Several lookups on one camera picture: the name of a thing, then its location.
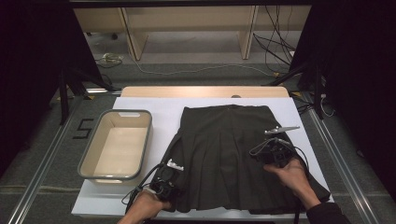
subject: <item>black panel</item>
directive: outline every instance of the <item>black panel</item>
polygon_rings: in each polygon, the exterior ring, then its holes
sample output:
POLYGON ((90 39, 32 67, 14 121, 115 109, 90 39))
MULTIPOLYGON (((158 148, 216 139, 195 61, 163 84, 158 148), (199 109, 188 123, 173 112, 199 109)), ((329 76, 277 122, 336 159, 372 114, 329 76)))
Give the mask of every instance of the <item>black panel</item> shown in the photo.
POLYGON ((396 201, 395 22, 391 5, 354 4, 329 63, 326 91, 396 201))
POLYGON ((2 1, 0 27, 1 175, 49 108, 65 67, 101 76, 72 8, 2 1))

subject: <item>desk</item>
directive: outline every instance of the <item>desk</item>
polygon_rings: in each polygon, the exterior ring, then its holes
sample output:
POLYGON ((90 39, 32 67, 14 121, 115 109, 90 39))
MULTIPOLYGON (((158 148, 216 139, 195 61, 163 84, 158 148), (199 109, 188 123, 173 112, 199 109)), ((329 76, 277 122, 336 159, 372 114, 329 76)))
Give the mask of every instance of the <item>desk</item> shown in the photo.
MULTIPOLYGON (((129 87, 116 100, 116 109, 147 109, 153 117, 153 136, 146 151, 141 175, 131 183, 105 185, 84 180, 80 194, 72 211, 82 217, 122 216, 125 205, 121 199, 140 182, 144 175, 157 164, 170 140, 177 132, 179 119, 184 106, 206 105, 268 105, 276 120, 282 126, 298 125, 301 129, 288 133, 295 146, 304 149, 309 161, 311 174, 326 189, 328 186, 318 166, 318 161, 306 136, 297 109, 282 87, 129 87), (241 95, 246 98, 230 98, 241 95)), ((192 210, 187 214, 161 212, 159 219, 208 219, 208 220, 284 220, 293 219, 294 214, 279 216, 253 216, 248 211, 226 210, 224 208, 206 211, 192 210)))

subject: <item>human hand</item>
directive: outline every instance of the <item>human hand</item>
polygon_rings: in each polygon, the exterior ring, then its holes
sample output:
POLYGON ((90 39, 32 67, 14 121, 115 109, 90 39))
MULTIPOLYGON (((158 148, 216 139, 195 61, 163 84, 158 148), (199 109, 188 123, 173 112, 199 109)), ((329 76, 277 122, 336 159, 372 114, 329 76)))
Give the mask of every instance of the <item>human hand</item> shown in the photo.
POLYGON ((118 224, 137 224, 144 220, 156 217, 163 210, 171 207, 169 202, 160 201, 157 196, 148 190, 143 190, 137 194, 131 208, 118 224))
POLYGON ((278 168, 273 164, 266 164, 263 168, 265 171, 276 174, 282 184, 290 188, 294 195, 300 198, 306 210, 320 204, 317 195, 308 183, 304 167, 299 160, 292 158, 283 168, 278 168))

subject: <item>black pleated skirt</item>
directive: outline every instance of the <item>black pleated skirt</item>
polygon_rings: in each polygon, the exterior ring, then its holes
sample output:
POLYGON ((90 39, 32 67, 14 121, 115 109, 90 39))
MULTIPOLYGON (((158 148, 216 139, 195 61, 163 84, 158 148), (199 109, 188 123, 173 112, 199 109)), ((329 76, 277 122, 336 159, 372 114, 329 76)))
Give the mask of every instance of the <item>black pleated skirt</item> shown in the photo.
MULTIPOLYGON (((249 155, 268 138, 264 132, 276 126, 268 106, 185 107, 163 156, 163 162, 172 159, 184 167, 173 183, 180 192, 171 200, 171 211, 224 207, 252 214, 294 213, 297 201, 291 190, 249 155)), ((330 192, 313 177, 310 184, 323 202, 329 200, 330 192)))

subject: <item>beige plastic tray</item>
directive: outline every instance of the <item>beige plastic tray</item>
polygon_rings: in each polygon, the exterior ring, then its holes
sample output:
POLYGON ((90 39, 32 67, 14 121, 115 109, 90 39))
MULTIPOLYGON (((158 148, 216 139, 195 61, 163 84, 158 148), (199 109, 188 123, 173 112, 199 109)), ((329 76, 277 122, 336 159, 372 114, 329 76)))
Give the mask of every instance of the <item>beige plastic tray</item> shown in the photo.
POLYGON ((151 121, 146 110, 103 113, 79 163, 78 173, 104 183, 134 179, 140 172, 151 121))

